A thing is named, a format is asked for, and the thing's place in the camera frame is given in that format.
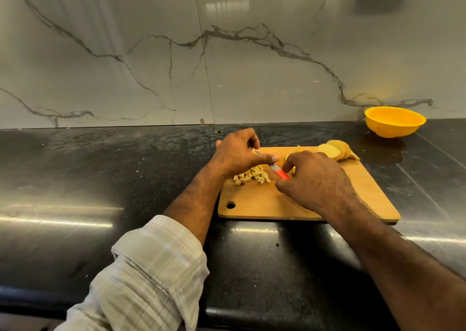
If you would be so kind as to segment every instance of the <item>shirt sleeve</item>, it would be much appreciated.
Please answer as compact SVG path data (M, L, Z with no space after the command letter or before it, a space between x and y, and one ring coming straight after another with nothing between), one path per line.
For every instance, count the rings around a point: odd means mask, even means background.
M91 282L56 330L195 330L207 257L182 224L162 215L112 248L115 262Z

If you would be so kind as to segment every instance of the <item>red knife handle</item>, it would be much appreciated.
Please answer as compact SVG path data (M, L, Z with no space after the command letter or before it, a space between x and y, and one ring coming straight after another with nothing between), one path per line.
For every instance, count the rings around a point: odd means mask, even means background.
M283 169L277 170L276 173L281 179L290 180L290 177L283 171Z

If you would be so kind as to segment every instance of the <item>person's left hand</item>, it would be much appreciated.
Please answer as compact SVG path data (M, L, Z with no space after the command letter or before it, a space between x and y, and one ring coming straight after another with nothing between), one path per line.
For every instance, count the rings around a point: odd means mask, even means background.
M275 163L279 159L272 154L253 152L253 149L260 148L260 144L254 129L251 128L230 133L223 141L218 140L215 146L216 151L211 164L226 178L244 173L259 164Z

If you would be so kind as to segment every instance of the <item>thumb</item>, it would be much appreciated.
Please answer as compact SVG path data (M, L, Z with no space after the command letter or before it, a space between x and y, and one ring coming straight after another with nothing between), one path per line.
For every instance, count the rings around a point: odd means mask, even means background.
M270 153L253 153L253 163L254 166L258 166L259 164L270 164L270 163L275 163L278 162L280 159L279 156L270 154Z
M291 196L291 192L293 191L293 179L291 180L285 180L285 179L278 179L275 182L275 186L277 187L277 190L280 191L281 193L284 193L287 196Z

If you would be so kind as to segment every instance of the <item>hand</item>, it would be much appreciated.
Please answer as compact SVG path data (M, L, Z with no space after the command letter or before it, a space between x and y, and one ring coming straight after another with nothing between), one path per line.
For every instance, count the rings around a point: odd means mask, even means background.
M283 170L288 173L294 166L294 178L278 180L277 189L327 221L332 214L343 213L348 202L359 202L344 170L324 153L292 153Z
M275 163L279 159L271 154L253 152L253 149L260 148L260 144L254 129L250 128L228 134L223 141L218 140L215 146L211 164L226 178L244 173L259 164Z

